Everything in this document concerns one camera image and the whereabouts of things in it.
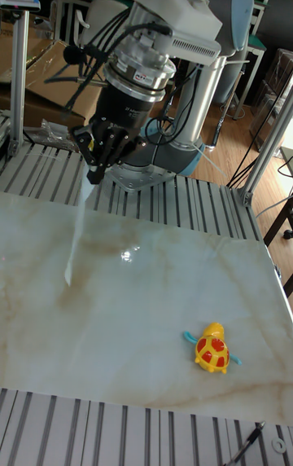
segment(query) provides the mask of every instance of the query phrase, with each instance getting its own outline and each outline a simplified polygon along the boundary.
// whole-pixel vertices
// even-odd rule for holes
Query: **table leg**
[[[293,275],[285,283],[284,291],[287,297],[289,297],[293,293]]]
[[[56,22],[55,22],[55,34],[54,34],[54,39],[55,39],[56,41],[58,41],[58,40],[60,39],[60,28],[61,28],[62,10],[63,10],[63,0],[57,0]]]
[[[238,120],[240,111],[241,111],[242,106],[243,106],[243,104],[245,102],[245,98],[247,97],[248,91],[251,89],[251,84],[253,83],[254,77],[256,76],[256,72],[257,72],[258,68],[260,67],[260,62],[261,62],[261,60],[262,60],[262,58],[264,56],[264,52],[265,51],[261,50],[261,51],[259,51],[257,53],[257,59],[256,59],[256,62],[255,62],[255,65],[254,65],[254,67],[252,69],[251,76],[248,79],[248,83],[246,85],[246,88],[245,88],[240,100],[239,100],[239,104],[237,106],[236,112],[235,112],[234,117],[233,117],[233,119],[235,121]]]
[[[72,27],[72,13],[73,13],[73,4],[70,2],[68,4],[68,18],[66,23],[66,34],[65,34],[65,42],[69,44],[70,41],[70,32]]]
[[[282,208],[282,211],[276,217],[275,221],[273,222],[273,225],[270,227],[267,234],[265,235],[264,242],[267,247],[273,241],[275,235],[280,231],[282,224],[285,222],[285,220],[287,220],[292,205],[293,199],[289,199],[285,203],[284,207]]]

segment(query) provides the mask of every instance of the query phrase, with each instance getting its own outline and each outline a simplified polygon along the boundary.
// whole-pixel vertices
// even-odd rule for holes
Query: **cardboard box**
[[[259,107],[258,107],[258,114],[253,119],[253,121],[252,121],[252,123],[250,125],[249,130],[251,132],[251,136],[254,138],[256,136],[256,134],[257,134],[258,129],[260,128],[261,124],[263,123],[264,119],[266,118],[266,116],[271,111],[272,107],[274,106],[274,109],[273,109],[271,115],[266,120],[266,122],[262,126],[260,132],[256,136],[255,143],[256,143],[256,147],[257,147],[258,151],[261,150],[261,147],[262,147],[263,143],[268,138],[269,133],[272,130],[276,120],[278,119],[278,115],[279,115],[279,113],[280,113],[280,111],[282,109],[282,106],[283,106],[284,102],[285,102],[285,99],[279,99],[278,103],[275,104],[276,99],[277,99],[276,95],[265,95],[264,98],[262,99],[262,101],[260,102]],[[274,155],[278,154],[278,151],[279,151],[280,147],[282,146],[283,139],[284,138],[282,138],[281,142],[279,143]]]
[[[82,125],[95,112],[100,89],[88,86],[77,99],[74,111],[64,118],[63,106],[78,88],[75,82],[54,82],[45,84],[45,79],[55,75],[63,66],[62,42],[51,46],[38,58],[26,72],[26,90],[24,103],[24,125],[41,127],[42,119],[56,124],[66,125],[70,130],[75,125]],[[70,66],[64,76],[77,77],[78,67]],[[0,85],[0,109],[10,109],[10,87]]]
[[[285,89],[282,97],[285,99],[293,86],[293,52],[278,49],[269,71],[265,76],[265,81],[272,90],[279,95]]]
[[[270,85],[266,81],[261,81],[260,88],[257,91],[251,106],[251,112],[253,113],[253,115],[258,115],[258,113],[260,112],[260,105],[265,95],[269,95],[272,98],[275,97],[275,99],[277,98],[275,92],[272,90]]]
[[[27,68],[52,43],[48,39],[39,38],[33,28],[28,28]],[[1,23],[0,31],[0,82],[11,82],[13,48],[13,24]]]

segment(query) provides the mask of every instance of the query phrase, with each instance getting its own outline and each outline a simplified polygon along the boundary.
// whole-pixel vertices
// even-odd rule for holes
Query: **wooden floor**
[[[238,163],[243,158],[248,146],[251,143],[251,134],[249,132],[249,125],[252,119],[252,114],[248,106],[244,107],[245,117],[238,121],[233,121],[231,118],[226,117],[218,144],[216,148],[206,154],[211,158],[216,165],[226,174],[225,178],[219,171],[217,171],[207,160],[201,159],[196,170],[192,174],[193,178],[206,180],[225,185],[234,171],[238,167]],[[208,117],[204,123],[202,137],[206,144],[212,141],[216,124],[220,118],[220,111],[217,107],[211,107]],[[258,156],[255,147],[249,153],[246,167]],[[282,198],[286,198],[291,193],[293,186],[293,178],[286,178],[277,172],[278,167],[284,162],[282,159],[273,158],[269,162],[269,166],[265,171],[263,178],[260,180],[252,202],[252,208],[255,215],[269,207],[270,205],[278,202]],[[261,234],[265,236],[267,230],[275,220],[280,212],[282,205],[267,211],[258,218],[258,224]],[[285,223],[283,228],[279,231],[278,235],[269,246],[269,252],[273,262],[278,265],[282,272],[282,283],[284,284],[293,272],[293,240],[285,240],[282,238],[284,230],[290,229],[289,222]],[[291,307],[293,309],[293,294],[290,298]]]

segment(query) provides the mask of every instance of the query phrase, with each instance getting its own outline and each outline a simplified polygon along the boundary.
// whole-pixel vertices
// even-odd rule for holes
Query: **robotic arm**
[[[216,38],[221,27],[208,0],[133,0],[126,31],[102,57],[106,60],[107,85],[101,90],[96,112],[88,126],[72,131],[89,165],[91,183],[100,183],[109,167],[120,165],[130,157],[133,160],[145,157],[154,163],[157,156],[157,165],[165,167],[166,157],[171,157],[174,165],[174,149],[185,152],[184,160],[179,163],[181,167],[171,168],[176,172],[181,172],[182,166],[186,167],[195,158],[192,146],[199,137],[225,58],[241,50],[247,36],[247,26],[244,26],[243,40],[238,40],[232,53],[220,56],[221,45]],[[164,88],[176,71],[170,57],[192,64],[175,119],[181,138],[171,133],[170,140],[160,144],[160,136],[157,142],[155,133],[154,137],[146,135],[147,139],[140,133],[153,104],[163,99]],[[196,109],[190,105],[184,115],[185,103],[191,100]]]

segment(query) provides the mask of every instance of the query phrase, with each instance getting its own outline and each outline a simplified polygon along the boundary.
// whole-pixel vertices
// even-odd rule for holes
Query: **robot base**
[[[174,178],[175,173],[154,165],[135,167],[123,164],[112,167],[107,176],[123,191],[134,193],[159,183],[168,182]]]

